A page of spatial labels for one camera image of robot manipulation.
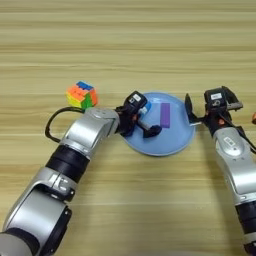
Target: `plate rim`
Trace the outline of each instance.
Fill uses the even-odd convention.
[[[176,100],[178,100],[179,102],[181,102],[181,103],[184,104],[184,102],[183,102],[180,98],[178,98],[177,96],[172,95],[172,94],[168,94],[168,93],[164,93],[164,92],[160,92],[160,91],[145,92],[145,93],[143,93],[143,95],[147,96],[147,94],[153,94],[153,93],[167,95],[167,96],[169,96],[169,97],[171,97],[171,98],[175,98]],[[196,128],[195,128],[195,126],[193,126],[193,131],[192,131],[191,137],[190,137],[190,139],[188,140],[187,144],[184,145],[183,147],[181,147],[180,149],[176,150],[176,151],[173,151],[173,152],[171,152],[171,153],[166,153],[166,154],[146,153],[145,151],[136,149],[130,142],[128,142],[128,140],[127,140],[125,137],[123,137],[123,139],[124,139],[124,141],[126,142],[126,144],[127,144],[129,147],[131,147],[133,150],[135,150],[135,151],[137,151],[137,152],[139,152],[139,153],[141,153],[141,154],[148,155],[148,156],[155,156],[155,157],[157,157],[157,156],[158,156],[158,157],[159,157],[159,156],[163,156],[163,157],[164,157],[164,156],[169,156],[169,155],[175,155],[175,154],[181,152],[182,150],[184,150],[185,148],[187,148],[187,147],[191,144],[192,140],[194,139],[194,137],[195,137],[195,132],[196,132]]]

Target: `blue plate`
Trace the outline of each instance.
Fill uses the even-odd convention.
[[[195,126],[189,125],[184,102],[161,92],[144,95],[152,106],[141,120],[149,126],[160,125],[161,103],[169,103],[170,128],[163,128],[155,137],[143,138],[142,129],[136,126],[133,135],[125,137],[126,142],[133,149],[151,156],[171,155],[187,147],[195,135]]]

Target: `rubik's cube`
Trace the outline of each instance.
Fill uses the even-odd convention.
[[[66,95],[69,104],[73,107],[86,109],[93,107],[98,103],[95,89],[81,81],[70,87],[67,90]]]

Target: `cable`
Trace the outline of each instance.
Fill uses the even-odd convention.
[[[226,119],[221,113],[219,113],[219,116],[220,116],[225,122],[227,122],[230,126],[234,127],[234,128],[238,131],[238,133],[240,134],[240,136],[241,136],[242,138],[244,138],[244,139],[250,144],[252,153],[256,154],[256,146],[250,141],[250,139],[249,139],[242,131],[240,131],[231,121],[229,121],[228,119]]]
[[[57,110],[51,117],[50,119],[48,120],[46,126],[45,126],[45,136],[49,139],[51,139],[52,141],[55,141],[57,143],[60,142],[60,139],[59,138],[56,138],[54,136],[51,135],[51,132],[50,132],[50,128],[51,128],[51,123],[52,121],[55,119],[55,117],[57,115],[59,115],[60,113],[63,113],[63,112],[78,112],[78,113],[84,113],[85,110],[84,109],[81,109],[81,108],[76,108],[76,107],[65,107],[65,108],[61,108],[59,110]]]

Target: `purple block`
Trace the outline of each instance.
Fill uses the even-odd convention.
[[[161,103],[160,126],[170,128],[170,103]]]

